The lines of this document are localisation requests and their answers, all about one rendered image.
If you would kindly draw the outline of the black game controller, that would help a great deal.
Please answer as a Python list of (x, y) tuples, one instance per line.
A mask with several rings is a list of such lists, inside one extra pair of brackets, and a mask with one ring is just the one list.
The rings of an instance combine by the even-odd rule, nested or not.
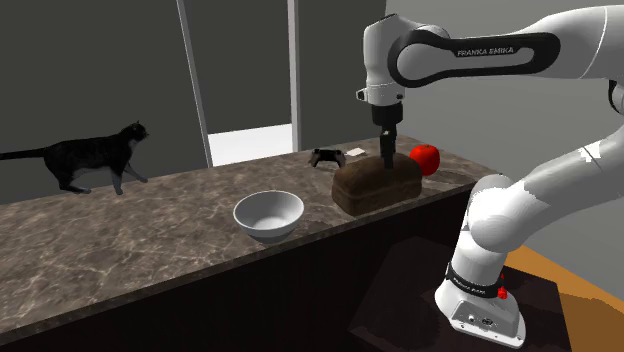
[(316, 167), (321, 161), (336, 162), (339, 168), (343, 168), (346, 165), (346, 157), (344, 153), (338, 149), (315, 148), (311, 153), (308, 163), (312, 167)]

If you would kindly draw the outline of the dark robot stand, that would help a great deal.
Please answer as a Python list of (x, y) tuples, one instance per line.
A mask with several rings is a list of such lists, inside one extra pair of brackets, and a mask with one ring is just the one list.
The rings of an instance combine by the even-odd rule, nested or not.
[(572, 352), (557, 285), (510, 267), (505, 288), (526, 322), (523, 346), (454, 330), (434, 302), (453, 249), (420, 237), (393, 245), (348, 328), (349, 351)]

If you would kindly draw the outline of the doorway with white frame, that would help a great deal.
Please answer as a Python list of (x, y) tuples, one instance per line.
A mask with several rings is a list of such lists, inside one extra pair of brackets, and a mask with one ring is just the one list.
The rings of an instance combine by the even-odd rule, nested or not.
[(176, 0), (208, 166), (296, 150), (295, 0)]

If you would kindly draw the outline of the brown bread loaf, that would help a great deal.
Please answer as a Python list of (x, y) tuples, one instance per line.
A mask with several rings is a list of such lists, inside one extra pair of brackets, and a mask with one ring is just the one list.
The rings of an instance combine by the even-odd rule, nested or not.
[(333, 177), (331, 196), (347, 214), (359, 216), (396, 203), (418, 198), (422, 171), (408, 156), (395, 153), (393, 167), (385, 167), (379, 156), (347, 163)]

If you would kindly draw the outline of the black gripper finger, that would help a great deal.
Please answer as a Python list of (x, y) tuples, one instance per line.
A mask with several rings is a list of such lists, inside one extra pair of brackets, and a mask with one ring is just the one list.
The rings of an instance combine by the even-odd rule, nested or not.
[(384, 161), (384, 167), (386, 169), (392, 169), (394, 167), (394, 154), (396, 152), (396, 126), (390, 125), (383, 127), (379, 136), (380, 141), (380, 155)]

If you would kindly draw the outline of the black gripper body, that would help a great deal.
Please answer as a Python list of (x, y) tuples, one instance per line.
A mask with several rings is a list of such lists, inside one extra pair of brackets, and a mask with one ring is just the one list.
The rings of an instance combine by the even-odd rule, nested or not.
[(382, 128), (394, 128), (403, 120), (403, 104), (396, 103), (387, 106), (371, 106), (372, 121)]

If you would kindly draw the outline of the black and white cat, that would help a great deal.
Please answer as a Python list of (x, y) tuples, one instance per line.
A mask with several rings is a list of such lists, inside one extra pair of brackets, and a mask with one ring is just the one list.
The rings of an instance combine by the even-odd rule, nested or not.
[(139, 120), (120, 132), (102, 137), (61, 141), (50, 146), (0, 153), (0, 160), (42, 158), (63, 191), (90, 194), (90, 188), (78, 187), (73, 182), (83, 174), (107, 169), (117, 195), (122, 195), (122, 177), (128, 173), (142, 183), (148, 179), (138, 174), (130, 164), (134, 149), (149, 133)]

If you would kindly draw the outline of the red apple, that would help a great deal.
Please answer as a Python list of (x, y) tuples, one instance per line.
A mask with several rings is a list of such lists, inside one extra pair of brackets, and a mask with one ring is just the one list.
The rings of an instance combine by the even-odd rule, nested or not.
[(440, 152), (435, 146), (430, 144), (414, 147), (409, 157), (419, 164), (423, 176), (434, 174), (440, 165)]

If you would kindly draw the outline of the white bowl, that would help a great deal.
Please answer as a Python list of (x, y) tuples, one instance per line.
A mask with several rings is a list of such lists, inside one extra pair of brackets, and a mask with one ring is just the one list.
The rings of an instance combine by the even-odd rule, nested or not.
[(261, 243), (272, 244), (292, 233), (304, 210), (304, 203), (297, 195), (267, 190), (241, 199), (232, 215), (244, 233)]

